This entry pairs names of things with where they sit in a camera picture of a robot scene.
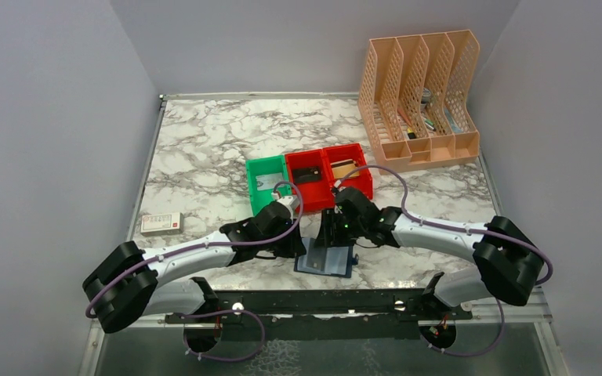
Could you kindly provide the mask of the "navy blue card holder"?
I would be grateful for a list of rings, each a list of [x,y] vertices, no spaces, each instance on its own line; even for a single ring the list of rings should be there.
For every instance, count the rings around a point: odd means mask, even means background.
[[[320,247],[315,244],[314,238],[303,238],[306,246],[306,253],[313,247]],[[303,261],[306,255],[295,259],[294,271],[297,273],[313,274],[325,277],[351,278],[352,269],[359,263],[359,256],[354,253],[353,247],[333,247],[327,248],[327,259],[324,274],[316,274],[303,267]]]

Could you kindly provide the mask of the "red double bin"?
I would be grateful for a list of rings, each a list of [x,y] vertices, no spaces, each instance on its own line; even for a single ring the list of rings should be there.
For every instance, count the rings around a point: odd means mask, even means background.
[[[321,169],[322,180],[320,182],[301,185],[293,182],[300,189],[305,212],[319,212],[334,205],[332,188],[339,179],[335,179],[332,174],[331,162],[353,159],[357,162],[358,167],[366,164],[363,150],[358,143],[293,152],[285,154],[284,158],[292,182],[292,169],[294,168],[318,166]]]

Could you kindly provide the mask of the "green plastic bin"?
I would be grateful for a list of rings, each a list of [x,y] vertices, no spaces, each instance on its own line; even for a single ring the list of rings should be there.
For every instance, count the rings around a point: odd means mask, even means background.
[[[273,200],[274,186],[289,181],[288,169],[284,156],[277,155],[247,160],[245,170],[252,214],[257,215]]]

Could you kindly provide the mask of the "peach desk file organizer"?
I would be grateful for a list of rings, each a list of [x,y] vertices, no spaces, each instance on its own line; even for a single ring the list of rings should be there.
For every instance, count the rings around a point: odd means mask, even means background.
[[[379,165],[411,172],[478,159],[466,102],[479,54],[471,30],[369,40],[357,105]]]

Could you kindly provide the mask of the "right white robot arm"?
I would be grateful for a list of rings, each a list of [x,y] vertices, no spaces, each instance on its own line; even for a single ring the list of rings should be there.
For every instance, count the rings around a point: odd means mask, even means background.
[[[508,218],[486,223],[424,219],[405,208],[378,208],[360,190],[335,192],[334,208],[321,214],[315,243],[350,246],[363,237],[376,247],[423,248],[472,262],[470,269],[438,273],[421,297],[422,311],[439,319],[463,302],[491,296],[511,306],[525,306],[549,260]]]

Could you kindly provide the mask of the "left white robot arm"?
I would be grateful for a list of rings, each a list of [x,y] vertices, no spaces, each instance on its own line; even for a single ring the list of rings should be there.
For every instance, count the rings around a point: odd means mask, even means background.
[[[303,206],[295,196],[267,204],[258,214],[227,223],[197,240],[167,248],[119,244],[84,280],[89,305],[85,315],[111,334],[142,316],[186,312],[202,322],[212,317],[215,301],[196,283],[172,292],[166,284],[207,269],[237,265],[270,251],[295,258],[305,251],[294,212]]]

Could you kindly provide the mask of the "gold striped card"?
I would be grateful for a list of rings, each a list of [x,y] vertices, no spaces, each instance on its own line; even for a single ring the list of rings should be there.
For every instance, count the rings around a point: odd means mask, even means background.
[[[343,179],[350,172],[358,167],[358,164],[353,159],[346,159],[341,161],[334,161],[330,163],[332,174],[335,179]]]

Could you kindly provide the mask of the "black card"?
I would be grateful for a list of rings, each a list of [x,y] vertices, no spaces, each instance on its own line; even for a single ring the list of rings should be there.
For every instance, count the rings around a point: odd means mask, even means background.
[[[322,180],[321,169],[318,166],[292,169],[293,182],[296,185],[315,183]]]

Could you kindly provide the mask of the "silver VIP card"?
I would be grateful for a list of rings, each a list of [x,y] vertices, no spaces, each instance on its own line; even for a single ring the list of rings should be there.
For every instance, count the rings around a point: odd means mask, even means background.
[[[282,173],[272,173],[265,175],[257,175],[256,179],[256,189],[258,191],[264,190],[272,190],[277,183],[283,181],[285,178]]]

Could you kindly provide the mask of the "red pencil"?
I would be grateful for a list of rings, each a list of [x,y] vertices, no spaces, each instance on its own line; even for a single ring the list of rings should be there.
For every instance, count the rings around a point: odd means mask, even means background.
[[[398,107],[397,112],[398,112],[399,116],[403,119],[404,123],[406,124],[407,132],[414,132],[413,123],[410,120],[410,118],[408,117],[408,115],[405,113],[404,109],[402,107]]]

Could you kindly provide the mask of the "green marker pen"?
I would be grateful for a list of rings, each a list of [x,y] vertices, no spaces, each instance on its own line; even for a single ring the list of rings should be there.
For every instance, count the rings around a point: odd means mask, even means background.
[[[431,132],[436,131],[435,125],[430,119],[425,119],[424,124]]]

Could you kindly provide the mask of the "white red small box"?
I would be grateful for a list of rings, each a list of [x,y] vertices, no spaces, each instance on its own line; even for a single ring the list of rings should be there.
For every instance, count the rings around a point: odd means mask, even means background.
[[[183,214],[170,212],[157,215],[143,215],[140,233],[143,236],[173,235],[183,232]]]

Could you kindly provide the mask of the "round grey tin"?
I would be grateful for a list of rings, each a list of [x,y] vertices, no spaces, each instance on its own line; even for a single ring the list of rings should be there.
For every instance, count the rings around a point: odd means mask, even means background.
[[[422,96],[421,96],[421,101],[420,101],[421,110],[424,110],[432,102],[433,102],[433,92],[430,89],[424,87],[422,90]]]

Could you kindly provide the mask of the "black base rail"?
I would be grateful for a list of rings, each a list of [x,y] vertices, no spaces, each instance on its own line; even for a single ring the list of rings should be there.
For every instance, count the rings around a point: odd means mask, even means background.
[[[313,341],[392,338],[417,340],[433,324],[447,323],[441,340],[450,345],[455,322],[473,315],[463,307],[441,311],[426,304],[422,288],[379,290],[213,290],[200,278],[203,306],[196,313],[170,313],[165,323],[183,328],[197,352],[219,342]]]

